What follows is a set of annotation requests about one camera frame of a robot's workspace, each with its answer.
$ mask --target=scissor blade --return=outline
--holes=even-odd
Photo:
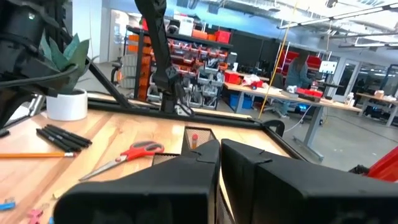
[[[120,157],[106,163],[105,165],[99,167],[98,169],[94,170],[93,172],[90,172],[89,174],[85,175],[84,177],[80,178],[79,181],[88,180],[102,172],[107,171],[110,168],[113,168],[113,167],[119,165],[120,163],[124,162],[125,160],[126,160],[126,156],[120,156]]]

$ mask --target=door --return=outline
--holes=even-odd
[[[353,85],[359,72],[359,62],[353,60],[346,60],[343,72],[340,76],[339,86],[336,89],[333,99],[344,102],[346,96],[353,89]]]

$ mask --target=yellow pencil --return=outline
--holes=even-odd
[[[59,158],[76,157],[74,152],[45,152],[45,153],[0,153],[0,159],[31,159],[31,158]]]

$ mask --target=black pen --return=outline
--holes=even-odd
[[[75,152],[81,152],[81,146],[79,146],[78,144],[71,142],[67,139],[65,139],[64,137],[60,136],[59,134],[51,131],[48,128],[42,128],[42,131],[44,131],[45,133],[47,133],[49,136],[57,138],[60,140],[60,142],[64,143],[65,145],[69,146],[73,151]]]
[[[59,130],[59,131],[61,131],[63,133],[67,133],[68,135],[73,136],[74,138],[77,138],[77,139],[79,139],[79,140],[81,140],[83,142],[87,142],[88,144],[92,144],[92,142],[89,139],[83,138],[83,137],[81,137],[81,136],[79,136],[77,134],[71,133],[71,132],[69,132],[67,130],[64,130],[64,129],[59,128],[57,126],[54,126],[52,124],[48,124],[47,127],[51,127],[52,129],[57,129],[57,130]]]
[[[54,133],[57,133],[59,136],[62,136],[63,138],[65,138],[71,142],[74,142],[75,144],[78,144],[81,147],[88,147],[87,142],[83,142],[82,140],[74,138],[73,136],[71,136],[63,131],[59,131],[58,129],[52,128],[51,126],[46,126],[44,129],[51,130]]]
[[[39,136],[42,136],[45,139],[48,139],[50,142],[52,142],[54,145],[62,149],[64,152],[72,152],[72,149],[70,149],[67,145],[59,141],[58,139],[55,139],[54,137],[49,136],[47,133],[45,133],[43,130],[40,128],[36,128],[36,133]]]

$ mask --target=wooden tabletop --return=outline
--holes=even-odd
[[[78,157],[63,159],[4,159],[0,160],[0,200],[14,197],[17,207],[0,212],[2,224],[26,224],[27,212],[49,203],[41,219],[47,223],[52,216],[55,192],[63,192],[78,183],[78,179],[93,169],[119,156],[133,142],[153,140],[165,146],[165,152],[180,153],[185,126],[211,128],[218,140],[229,138],[251,146],[288,156],[262,131],[229,128],[209,124],[189,123],[146,116],[89,111],[87,118],[74,122],[47,119],[42,113],[10,128],[11,135],[0,139],[0,152],[59,152],[36,136],[35,129],[53,124],[93,141]],[[92,180],[113,180],[145,169],[151,157],[139,158],[104,172]],[[221,189],[226,191],[220,175]]]
[[[224,83],[224,86],[229,90],[241,91],[244,93],[253,94],[253,95],[257,95],[257,96],[258,95],[265,96],[267,94],[267,90],[265,88],[257,88],[257,90],[252,90],[248,86],[236,85],[236,84],[231,84],[231,83]],[[337,109],[341,109],[341,110],[350,110],[350,111],[355,111],[355,112],[361,111],[361,109],[359,109],[359,108],[355,108],[353,106],[348,106],[348,105],[345,105],[344,103],[340,103],[337,101],[327,100],[325,98],[322,98],[319,103],[315,103],[310,100],[305,100],[302,98],[289,98],[288,96],[282,95],[280,93],[280,89],[276,89],[273,87],[271,87],[271,89],[269,90],[268,96],[273,97],[273,98],[282,99],[282,100],[291,100],[291,101],[296,101],[296,102],[302,102],[302,103],[306,103],[309,105],[327,106],[327,107],[331,107],[331,108],[337,108]]]
[[[252,75],[252,74],[247,74],[247,73],[242,73],[242,72],[235,72],[235,71],[232,71],[232,70],[226,70],[226,72],[235,73],[235,74],[237,74],[239,76],[242,76],[242,77],[249,77],[249,76]],[[266,78],[266,77],[259,77],[259,78],[262,81],[269,81],[269,78]]]
[[[374,95],[370,95],[370,94],[367,94],[367,93],[355,93],[355,94],[357,94],[358,96],[363,96],[363,97],[366,97],[366,98],[370,98],[370,99],[379,100],[379,101],[383,101],[383,102],[386,102],[386,103],[392,103],[392,104],[398,105],[398,100],[395,100],[395,101],[386,100],[386,99],[383,99],[383,98],[375,97]]]

